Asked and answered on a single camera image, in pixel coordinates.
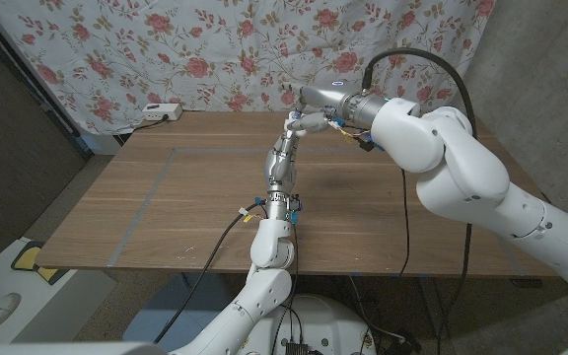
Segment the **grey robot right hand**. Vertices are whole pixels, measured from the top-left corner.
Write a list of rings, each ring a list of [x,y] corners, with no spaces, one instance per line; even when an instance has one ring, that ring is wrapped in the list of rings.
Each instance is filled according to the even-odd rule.
[[[354,81],[335,80],[308,85],[284,82],[280,87],[296,95],[300,106],[333,107],[338,118],[357,128],[371,128],[376,115],[387,103],[383,97],[363,95],[361,85]]]

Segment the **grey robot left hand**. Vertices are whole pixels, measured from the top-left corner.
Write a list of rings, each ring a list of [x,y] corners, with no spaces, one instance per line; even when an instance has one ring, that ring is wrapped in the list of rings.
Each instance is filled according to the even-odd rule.
[[[268,219],[286,220],[289,199],[295,184],[295,159],[299,137],[294,131],[286,130],[267,153],[264,177],[267,198],[265,210]]]

